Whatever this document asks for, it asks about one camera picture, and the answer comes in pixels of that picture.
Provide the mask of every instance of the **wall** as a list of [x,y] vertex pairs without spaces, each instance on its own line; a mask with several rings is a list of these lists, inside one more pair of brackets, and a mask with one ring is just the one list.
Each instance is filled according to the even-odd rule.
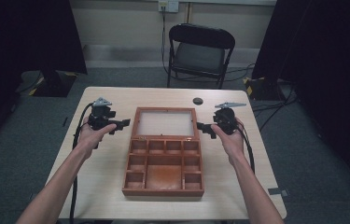
[[[151,52],[146,61],[161,58],[162,14],[157,1],[71,1],[83,45],[106,45],[115,52]],[[259,52],[274,6],[179,3],[178,13],[166,13],[166,45],[170,27],[192,22],[232,33],[236,50],[232,62],[253,63]]]

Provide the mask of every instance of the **chair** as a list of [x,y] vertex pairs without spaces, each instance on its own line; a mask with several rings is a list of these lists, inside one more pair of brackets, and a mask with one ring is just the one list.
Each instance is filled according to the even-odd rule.
[[167,88],[171,71],[217,80],[222,88],[230,57],[235,47],[233,36],[222,29],[190,23],[175,25],[169,31],[171,44]]

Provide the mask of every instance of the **wooden tray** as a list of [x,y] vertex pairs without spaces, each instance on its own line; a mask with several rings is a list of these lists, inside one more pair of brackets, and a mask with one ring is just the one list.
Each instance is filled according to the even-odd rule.
[[122,192],[203,196],[201,144],[193,108],[137,108]]

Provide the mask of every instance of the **baseboard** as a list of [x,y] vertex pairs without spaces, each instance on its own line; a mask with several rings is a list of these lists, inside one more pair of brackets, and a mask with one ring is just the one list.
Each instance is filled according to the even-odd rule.
[[[160,67],[161,48],[112,47],[107,45],[85,45],[83,48],[87,67]],[[169,49],[164,52],[167,66]],[[235,49],[229,67],[246,67],[255,63],[259,49]]]

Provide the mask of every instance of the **black controller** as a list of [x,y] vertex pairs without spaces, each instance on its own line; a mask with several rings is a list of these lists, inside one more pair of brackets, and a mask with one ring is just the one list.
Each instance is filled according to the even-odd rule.
[[129,126],[131,120],[123,119],[123,120],[112,120],[116,116],[116,111],[111,111],[111,108],[104,105],[93,105],[92,112],[88,117],[88,124],[94,130],[100,130],[109,124],[116,124],[117,127],[115,130],[111,131],[109,134],[114,134],[115,131],[122,131],[124,127]]
[[[213,122],[226,134],[230,135],[238,127],[238,122],[235,118],[235,113],[231,108],[221,108],[215,112],[213,116]],[[202,131],[202,133],[209,133],[212,139],[216,138],[216,133],[213,132],[211,128],[212,124],[203,124],[197,122],[197,128]]]

